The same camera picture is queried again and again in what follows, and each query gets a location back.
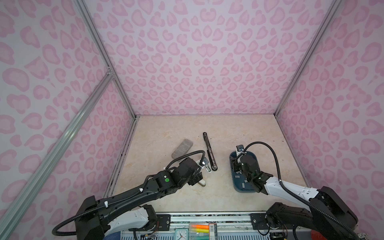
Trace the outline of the white mini stapler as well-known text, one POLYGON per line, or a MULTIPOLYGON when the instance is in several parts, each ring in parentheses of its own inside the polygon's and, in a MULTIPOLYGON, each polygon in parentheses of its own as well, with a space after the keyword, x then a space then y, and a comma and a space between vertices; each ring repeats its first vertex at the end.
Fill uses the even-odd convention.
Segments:
POLYGON ((205 180, 200 180, 200 181, 198 182, 198 184, 199 184, 200 186, 202 186, 202 187, 205 187, 205 186, 206 186, 206 181, 205 181, 205 180))

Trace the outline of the black long stapler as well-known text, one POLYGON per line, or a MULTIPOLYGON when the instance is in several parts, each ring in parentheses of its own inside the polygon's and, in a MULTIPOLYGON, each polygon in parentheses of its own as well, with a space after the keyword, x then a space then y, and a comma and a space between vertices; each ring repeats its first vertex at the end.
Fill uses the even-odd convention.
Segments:
POLYGON ((213 154, 213 150, 212 150, 211 144, 209 142, 208 134, 206 132, 203 132, 203 138, 204 138, 204 141, 205 141, 206 146, 207 146, 207 153, 208 153, 208 158, 209 158, 209 161, 210 161, 210 164, 211 164, 211 168, 212 168, 213 171, 217 171, 218 170, 218 166, 217 166, 217 163, 216 163, 215 156, 213 154))

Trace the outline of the pink mini stapler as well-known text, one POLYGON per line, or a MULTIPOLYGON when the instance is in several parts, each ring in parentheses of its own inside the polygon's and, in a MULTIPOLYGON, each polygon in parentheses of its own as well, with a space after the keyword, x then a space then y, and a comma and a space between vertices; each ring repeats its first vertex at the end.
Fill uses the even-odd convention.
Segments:
POLYGON ((207 171, 208 173, 211 173, 211 172, 212 172, 212 169, 211 169, 211 167, 210 167, 210 163, 209 163, 209 162, 203 162, 203 165, 204 165, 204 167, 205 167, 205 169, 206 169, 206 171, 207 171))

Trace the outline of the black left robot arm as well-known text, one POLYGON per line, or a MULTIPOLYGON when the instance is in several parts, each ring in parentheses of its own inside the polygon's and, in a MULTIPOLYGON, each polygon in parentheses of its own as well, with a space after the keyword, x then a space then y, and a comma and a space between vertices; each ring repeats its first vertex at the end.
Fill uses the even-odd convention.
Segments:
POLYGON ((112 222, 136 207, 143 207, 147 221, 135 230, 150 230, 156 213, 148 202, 176 193, 185 184, 193 186, 203 178, 205 151, 198 150, 172 160, 164 170, 148 175, 144 183, 112 197, 85 199, 75 216, 57 224, 54 236, 76 236, 78 240, 102 240, 112 233, 112 222))

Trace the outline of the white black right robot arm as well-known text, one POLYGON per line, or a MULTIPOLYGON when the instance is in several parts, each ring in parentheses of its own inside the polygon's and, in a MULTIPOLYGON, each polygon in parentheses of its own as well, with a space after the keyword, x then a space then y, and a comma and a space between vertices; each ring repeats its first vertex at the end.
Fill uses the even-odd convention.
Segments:
POLYGON ((320 233, 327 240, 359 239, 355 232, 358 217, 341 197, 329 187, 316 189, 283 181, 277 154, 267 143, 257 141, 246 147, 238 145, 229 159, 233 174, 241 175, 253 193, 279 197, 295 204, 292 207, 274 203, 266 211, 263 225, 270 229, 290 225, 294 235, 298 227, 303 227, 320 233), (261 170, 256 155, 249 152, 254 145, 265 146, 271 151, 276 164, 276 176, 261 170))

